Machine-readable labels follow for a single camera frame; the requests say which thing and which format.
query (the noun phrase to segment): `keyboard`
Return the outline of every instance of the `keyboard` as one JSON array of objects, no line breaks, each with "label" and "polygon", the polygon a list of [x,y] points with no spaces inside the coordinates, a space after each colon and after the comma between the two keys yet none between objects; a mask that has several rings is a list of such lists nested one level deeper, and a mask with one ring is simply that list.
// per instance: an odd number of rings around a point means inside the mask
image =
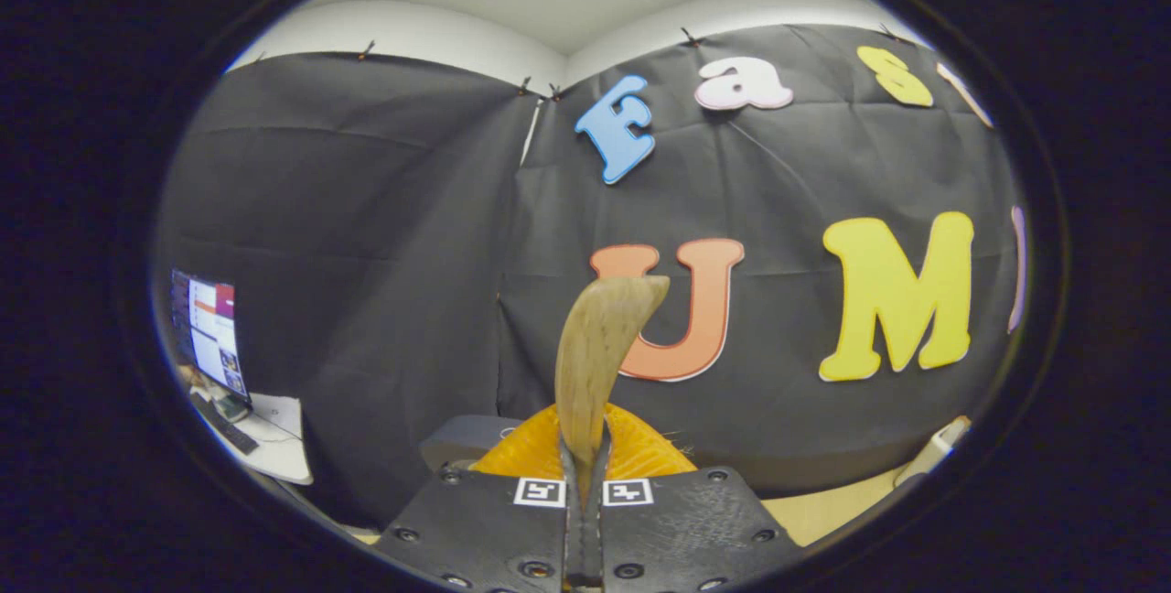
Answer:
[{"label": "keyboard", "polygon": [[219,431],[219,434],[222,435],[225,439],[227,439],[233,447],[242,451],[246,456],[248,454],[252,454],[252,451],[255,451],[256,448],[260,447],[259,442],[252,439],[242,430],[232,425],[232,422],[225,420],[222,415],[220,415],[219,411],[215,410],[215,407],[212,405],[212,403],[205,400],[203,396],[199,396],[198,394],[192,394],[191,402],[196,405],[196,410],[199,410],[199,414],[203,415],[204,418],[207,420],[207,422],[212,424],[212,427],[217,431]]}]

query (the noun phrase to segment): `blue letter e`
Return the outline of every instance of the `blue letter e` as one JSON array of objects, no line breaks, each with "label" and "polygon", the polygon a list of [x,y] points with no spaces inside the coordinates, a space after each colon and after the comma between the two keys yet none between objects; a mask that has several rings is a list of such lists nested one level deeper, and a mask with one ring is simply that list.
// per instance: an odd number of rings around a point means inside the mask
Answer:
[{"label": "blue letter e", "polygon": [[[643,100],[626,96],[645,87],[646,80],[642,76],[626,76],[618,81],[605,96],[586,110],[586,115],[582,115],[574,129],[578,134],[586,131],[590,139],[594,139],[594,146],[597,146],[598,154],[605,161],[602,180],[608,185],[634,170],[635,165],[642,163],[655,149],[653,137],[636,138],[628,129],[631,124],[646,127],[651,123],[651,110]],[[619,98],[622,100],[619,110],[614,110],[614,104]]]}]

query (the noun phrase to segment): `black cloth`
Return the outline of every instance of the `black cloth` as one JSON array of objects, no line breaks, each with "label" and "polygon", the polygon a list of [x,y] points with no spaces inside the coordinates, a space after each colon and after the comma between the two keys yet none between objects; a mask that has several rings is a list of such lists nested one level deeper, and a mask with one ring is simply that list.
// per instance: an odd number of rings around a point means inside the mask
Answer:
[{"label": "black cloth", "polygon": [[176,156],[158,274],[235,286],[249,391],[301,400],[306,496],[383,526],[426,480],[418,443],[495,414],[502,220],[536,97],[355,57],[224,76]]},{"label": "black cloth", "polygon": [[[902,59],[934,97],[902,105],[856,55],[858,46]],[[701,109],[699,68],[751,56],[773,63],[790,105]],[[644,336],[670,345],[686,332],[690,272],[676,250],[701,238],[744,243],[732,271],[723,355],[691,380],[619,377],[612,402],[634,411],[700,466],[733,465],[760,493],[841,485],[910,459],[927,435],[977,414],[998,379],[1013,304],[1018,204],[1011,164],[994,130],[936,73],[933,52],[856,27],[754,27],[711,35],[616,64],[545,102],[532,149],[515,175],[501,291],[500,409],[527,417],[553,402],[560,326],[595,279],[590,255],[617,244],[659,252],[653,274],[672,286]],[[656,149],[614,186],[602,156],[574,125],[629,73]],[[974,225],[972,346],[958,363],[891,370],[830,383],[820,362],[836,347],[842,265],[822,245],[833,223],[885,221],[918,271],[937,214]]]}]

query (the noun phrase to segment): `wooden handle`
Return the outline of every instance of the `wooden handle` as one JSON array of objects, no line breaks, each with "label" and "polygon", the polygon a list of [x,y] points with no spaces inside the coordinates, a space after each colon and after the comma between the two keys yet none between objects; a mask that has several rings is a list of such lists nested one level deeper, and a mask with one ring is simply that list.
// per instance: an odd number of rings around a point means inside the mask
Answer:
[{"label": "wooden handle", "polygon": [[595,280],[577,296],[557,347],[555,400],[561,437],[574,456],[582,500],[602,444],[605,403],[618,368],[666,298],[663,275]]}]

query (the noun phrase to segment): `computer monitor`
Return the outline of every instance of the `computer monitor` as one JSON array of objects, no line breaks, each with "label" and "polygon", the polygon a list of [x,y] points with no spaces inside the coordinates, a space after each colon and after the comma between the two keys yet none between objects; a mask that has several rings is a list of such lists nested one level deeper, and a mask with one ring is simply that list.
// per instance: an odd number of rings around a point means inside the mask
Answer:
[{"label": "computer monitor", "polygon": [[235,346],[235,287],[171,271],[171,322],[180,359],[251,405]]}]

